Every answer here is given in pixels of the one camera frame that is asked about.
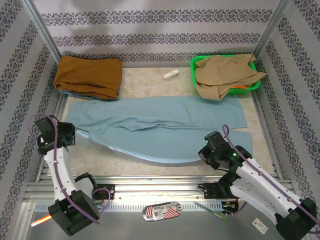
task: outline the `damask wallpaper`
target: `damask wallpaper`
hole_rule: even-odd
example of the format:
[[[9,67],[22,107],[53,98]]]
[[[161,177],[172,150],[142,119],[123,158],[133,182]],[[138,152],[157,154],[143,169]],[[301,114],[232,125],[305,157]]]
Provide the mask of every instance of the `damask wallpaper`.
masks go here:
[[[258,97],[286,178],[320,204],[320,4],[292,1],[258,61]]]
[[[124,67],[186,67],[210,53],[251,53],[278,0],[35,0],[61,53]]]
[[[27,121],[52,114],[59,96],[57,64],[19,0],[0,0],[0,55],[0,240],[7,240],[40,160]]]

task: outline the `label sticker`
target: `label sticker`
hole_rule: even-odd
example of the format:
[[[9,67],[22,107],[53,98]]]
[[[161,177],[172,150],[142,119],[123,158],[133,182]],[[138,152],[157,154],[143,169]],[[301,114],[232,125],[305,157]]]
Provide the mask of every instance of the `label sticker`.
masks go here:
[[[177,201],[171,201],[145,206],[142,214],[143,218],[148,222],[172,219],[181,214],[181,205]]]
[[[258,218],[253,220],[252,225],[260,231],[260,233],[265,234],[268,230],[267,226],[262,223]]]

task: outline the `light blue cloth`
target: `light blue cloth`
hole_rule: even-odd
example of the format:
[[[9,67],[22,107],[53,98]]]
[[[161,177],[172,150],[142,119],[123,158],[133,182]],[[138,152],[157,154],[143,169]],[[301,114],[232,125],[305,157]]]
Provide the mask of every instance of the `light blue cloth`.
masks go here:
[[[71,97],[75,97],[75,98],[78,98],[78,99],[85,99],[85,100],[100,100],[100,101],[105,101],[105,102],[111,102],[111,101],[118,101],[119,100],[119,95],[116,96],[115,99],[101,99],[101,98],[94,97],[94,96],[80,95],[80,94],[77,94],[75,92],[68,91],[68,90],[59,90],[59,92],[63,93],[63,94],[68,94]]]
[[[213,131],[245,128],[246,119],[238,98],[222,101],[199,96],[165,96],[120,99],[116,102],[73,102],[66,122],[77,133],[110,149],[160,163],[199,160],[204,137]],[[252,153],[249,132],[231,130],[236,145]]]

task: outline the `brown towel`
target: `brown towel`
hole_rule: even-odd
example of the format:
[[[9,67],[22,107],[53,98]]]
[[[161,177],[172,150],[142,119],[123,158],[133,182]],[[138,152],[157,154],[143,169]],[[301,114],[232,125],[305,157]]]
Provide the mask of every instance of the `brown towel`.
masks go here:
[[[256,60],[253,54],[232,57],[215,55],[196,62],[196,89],[204,99],[221,100],[234,86],[248,86],[266,74],[254,71],[248,64]]]
[[[118,59],[87,60],[62,56],[53,85],[79,95],[115,99],[122,80]]]

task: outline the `table surface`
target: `table surface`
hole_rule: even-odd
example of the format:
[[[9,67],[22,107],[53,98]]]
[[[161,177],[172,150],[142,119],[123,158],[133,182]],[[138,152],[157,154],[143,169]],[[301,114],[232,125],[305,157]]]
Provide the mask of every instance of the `table surface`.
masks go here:
[[[179,76],[165,82],[163,75],[177,68],[123,68],[119,97],[145,98],[158,96],[197,96],[189,67],[180,67]],[[274,174],[271,158],[261,129],[260,121],[250,93],[239,95],[247,128],[251,132],[253,157],[269,173]],[[68,97],[62,120],[65,119],[71,102],[85,101]],[[76,135],[76,145],[69,146],[70,167],[75,176],[89,172],[93,176],[221,176],[225,172],[215,171],[202,160],[183,164],[163,164],[113,151],[80,135]]]
[[[34,212],[35,221],[47,212]],[[261,234],[252,224],[258,218],[268,228]],[[180,216],[147,222],[141,212],[106,212],[100,225],[91,224],[73,236],[66,235],[51,219],[29,227],[27,240],[284,240],[275,225],[261,212],[247,204],[236,217],[222,220],[206,211],[184,211]]]

